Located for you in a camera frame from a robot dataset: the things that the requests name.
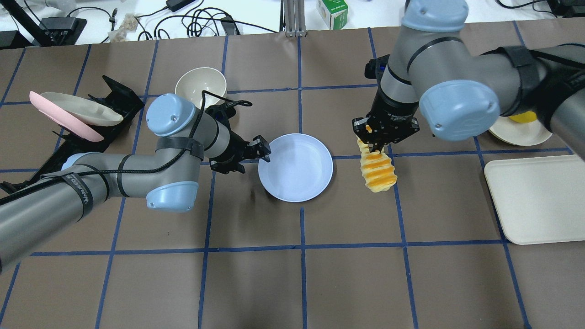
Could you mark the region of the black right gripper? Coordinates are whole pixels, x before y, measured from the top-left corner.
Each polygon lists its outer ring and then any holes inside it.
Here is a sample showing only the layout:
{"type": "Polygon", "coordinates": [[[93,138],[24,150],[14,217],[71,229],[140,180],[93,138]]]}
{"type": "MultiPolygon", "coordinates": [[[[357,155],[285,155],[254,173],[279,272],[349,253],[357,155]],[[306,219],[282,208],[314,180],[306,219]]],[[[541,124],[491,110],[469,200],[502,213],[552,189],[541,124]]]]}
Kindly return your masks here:
{"type": "Polygon", "coordinates": [[[378,89],[367,115],[352,120],[353,133],[369,152],[382,152],[390,143],[399,143],[420,131],[414,116],[417,108],[418,102],[399,102],[378,89]]]}

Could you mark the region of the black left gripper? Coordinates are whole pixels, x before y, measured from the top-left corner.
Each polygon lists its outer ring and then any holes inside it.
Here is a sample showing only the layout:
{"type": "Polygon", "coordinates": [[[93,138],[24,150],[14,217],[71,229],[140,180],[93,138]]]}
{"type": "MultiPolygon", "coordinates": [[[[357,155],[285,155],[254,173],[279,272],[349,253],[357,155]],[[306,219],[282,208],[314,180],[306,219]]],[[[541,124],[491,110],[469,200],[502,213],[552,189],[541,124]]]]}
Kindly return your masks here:
{"type": "Polygon", "coordinates": [[[245,174],[246,169],[240,162],[247,159],[261,159],[270,163],[270,154],[270,143],[261,135],[257,135],[249,142],[234,131],[230,131],[226,149],[219,156],[210,159],[210,169],[224,175],[232,171],[245,174]]]}

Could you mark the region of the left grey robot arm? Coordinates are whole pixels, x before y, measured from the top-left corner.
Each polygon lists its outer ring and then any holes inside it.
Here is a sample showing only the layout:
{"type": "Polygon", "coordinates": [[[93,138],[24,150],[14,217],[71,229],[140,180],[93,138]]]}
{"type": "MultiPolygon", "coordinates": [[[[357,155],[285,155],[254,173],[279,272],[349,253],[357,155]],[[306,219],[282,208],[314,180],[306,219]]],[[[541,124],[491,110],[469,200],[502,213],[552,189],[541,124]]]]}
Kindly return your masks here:
{"type": "Polygon", "coordinates": [[[144,198],[148,208],[165,212],[193,209],[201,163],[224,175],[245,173],[243,160],[270,161],[269,142],[250,142],[230,129],[224,114],[167,93],[150,104],[146,121],[157,137],[154,154],[70,156],[60,171],[1,199],[1,271],[14,267],[42,244],[96,206],[113,197],[144,198]]]}

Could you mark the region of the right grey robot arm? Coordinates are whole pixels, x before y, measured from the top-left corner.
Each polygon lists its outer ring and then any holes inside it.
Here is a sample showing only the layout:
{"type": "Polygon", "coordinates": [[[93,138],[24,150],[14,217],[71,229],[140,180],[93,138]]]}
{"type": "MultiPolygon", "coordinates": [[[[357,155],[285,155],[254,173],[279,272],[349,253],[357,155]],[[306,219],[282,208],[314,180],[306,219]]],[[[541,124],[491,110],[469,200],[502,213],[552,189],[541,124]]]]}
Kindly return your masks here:
{"type": "Polygon", "coordinates": [[[389,55],[368,62],[378,82],[372,107],[352,121],[372,151],[419,130],[420,110],[432,134],[459,141],[488,131],[500,117],[533,111],[574,154],[584,157],[584,45],[505,46],[478,56],[460,38],[463,0],[408,0],[389,55]]]}

